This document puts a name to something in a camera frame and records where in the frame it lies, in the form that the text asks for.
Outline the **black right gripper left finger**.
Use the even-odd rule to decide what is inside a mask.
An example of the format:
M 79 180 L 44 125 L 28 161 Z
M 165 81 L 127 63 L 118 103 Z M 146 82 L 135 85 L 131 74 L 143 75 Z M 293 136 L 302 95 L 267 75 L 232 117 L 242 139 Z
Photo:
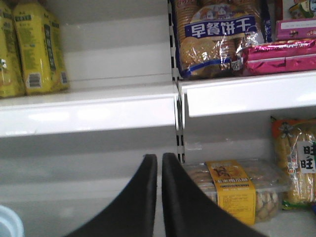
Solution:
M 131 180 L 100 213 L 68 237 L 152 237 L 157 202 L 158 161 L 146 154 Z

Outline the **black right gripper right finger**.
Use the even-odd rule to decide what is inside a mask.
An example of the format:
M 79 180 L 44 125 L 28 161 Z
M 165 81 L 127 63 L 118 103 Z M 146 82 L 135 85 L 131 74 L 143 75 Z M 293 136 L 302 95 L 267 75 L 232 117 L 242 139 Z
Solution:
M 262 237 L 221 209 L 193 182 L 174 153 L 162 155 L 162 207 L 167 237 Z

